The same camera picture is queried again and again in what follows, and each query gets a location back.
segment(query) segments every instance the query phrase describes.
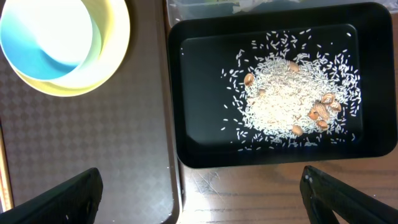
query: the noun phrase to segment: gray tray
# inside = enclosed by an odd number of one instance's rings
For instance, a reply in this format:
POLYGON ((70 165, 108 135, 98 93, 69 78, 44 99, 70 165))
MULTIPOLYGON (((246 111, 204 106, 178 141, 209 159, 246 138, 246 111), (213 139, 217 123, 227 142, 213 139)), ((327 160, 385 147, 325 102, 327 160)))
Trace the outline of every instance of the gray tray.
POLYGON ((97 167, 104 190, 96 223, 177 221, 162 2, 127 6, 132 27, 124 61, 85 95, 40 93, 0 55, 0 119, 15 205, 97 167))

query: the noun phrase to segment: black tray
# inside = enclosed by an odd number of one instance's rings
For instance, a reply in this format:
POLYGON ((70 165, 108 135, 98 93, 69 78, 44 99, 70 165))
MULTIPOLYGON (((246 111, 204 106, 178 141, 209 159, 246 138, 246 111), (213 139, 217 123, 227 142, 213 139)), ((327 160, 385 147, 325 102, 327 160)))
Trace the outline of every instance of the black tray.
MULTIPOLYGON (((177 154, 187 166, 204 168, 375 157, 391 152, 397 143, 392 22, 388 10, 380 4, 183 21, 173 27, 169 36, 169 67, 177 154), (299 34, 307 29, 311 29, 310 40, 309 34, 299 34), (253 150, 238 151, 243 145, 236 139, 237 127, 228 127, 222 120, 240 120, 242 115, 237 110, 223 108, 225 102, 231 101, 231 92, 225 88, 228 80, 220 78, 221 70, 237 70, 235 56, 244 49, 245 58, 247 55, 251 58, 249 63, 241 62, 239 69, 245 72, 239 73, 238 79, 243 80, 247 68, 256 67, 257 62, 252 58, 268 54, 265 47, 252 49, 251 41, 265 43, 266 33, 272 30, 279 35, 289 32, 299 41, 305 38, 305 50, 301 49, 301 44, 297 44, 296 49, 290 48, 286 55, 289 60, 300 52, 310 53, 312 60, 318 51, 328 52, 330 58, 344 49, 351 52, 349 64, 359 69, 362 91, 357 118, 346 122, 346 129, 355 133, 355 141, 339 144, 321 141, 318 146, 275 149, 268 149, 268 142, 249 142, 246 146, 253 150)), ((248 135, 255 133, 245 131, 248 135)), ((339 137, 337 134, 323 136, 323 139, 339 137)), ((297 142, 307 137, 313 138, 311 134, 304 134, 297 142)))

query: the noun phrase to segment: almond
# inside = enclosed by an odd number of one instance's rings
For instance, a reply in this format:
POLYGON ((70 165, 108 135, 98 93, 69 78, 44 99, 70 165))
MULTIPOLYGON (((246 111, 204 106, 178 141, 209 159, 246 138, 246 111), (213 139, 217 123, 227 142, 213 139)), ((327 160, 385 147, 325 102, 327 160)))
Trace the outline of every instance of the almond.
POLYGON ((315 103, 315 106, 313 109, 318 112, 319 116, 321 116, 322 119, 325 121, 329 120, 329 113, 326 110, 326 106, 321 104, 321 103, 315 103))
POLYGON ((341 112, 341 105, 336 100, 330 105, 331 110, 334 112, 341 112))
POLYGON ((298 72, 298 71, 300 71, 299 65, 297 65, 297 64, 294 63, 294 62, 289 62, 289 69, 290 69, 292 72, 298 72))
POLYGON ((253 82, 254 82, 254 75, 251 74, 251 73, 248 73, 248 74, 244 77, 243 82, 244 82, 244 85, 245 85, 245 86, 247 86, 247 87, 251 86, 251 85, 253 84, 253 82))
POLYGON ((321 103, 324 105, 330 106, 335 101, 335 95, 332 93, 327 93, 323 95, 321 103))
POLYGON ((303 134, 303 129, 299 125, 293 125, 292 132, 297 136, 301 136, 303 134))
POLYGON ((314 108, 311 108, 311 111, 308 113, 308 116, 314 121, 316 121, 319 118, 319 114, 317 111, 315 111, 314 108))
POLYGON ((317 125, 319 128, 322 128, 323 130, 326 130, 329 128, 328 123, 326 123, 326 121, 317 121, 317 125))

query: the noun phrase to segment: yellow bowl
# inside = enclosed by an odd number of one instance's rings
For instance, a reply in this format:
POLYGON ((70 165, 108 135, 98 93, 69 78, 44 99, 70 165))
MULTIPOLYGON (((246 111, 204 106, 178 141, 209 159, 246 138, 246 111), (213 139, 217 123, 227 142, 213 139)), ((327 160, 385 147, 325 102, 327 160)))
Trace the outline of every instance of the yellow bowl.
POLYGON ((82 0, 90 16, 98 25, 102 38, 102 50, 98 57, 98 78, 92 86, 86 88, 66 88, 50 82, 41 82, 28 78, 12 68, 18 76, 32 88, 53 96, 78 96, 98 88, 118 69, 126 54, 130 38, 129 12, 124 0, 82 0))

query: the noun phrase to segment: wooden table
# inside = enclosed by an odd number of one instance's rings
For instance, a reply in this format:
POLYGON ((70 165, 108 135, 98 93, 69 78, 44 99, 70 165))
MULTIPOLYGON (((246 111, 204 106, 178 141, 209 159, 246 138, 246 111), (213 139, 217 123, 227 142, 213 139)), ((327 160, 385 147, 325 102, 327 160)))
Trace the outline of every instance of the wooden table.
MULTIPOLYGON (((398 14, 392 15, 398 80, 398 14)), ((182 165, 180 223, 309 223, 299 182, 305 165, 398 208, 398 149, 375 159, 190 169, 182 165)))

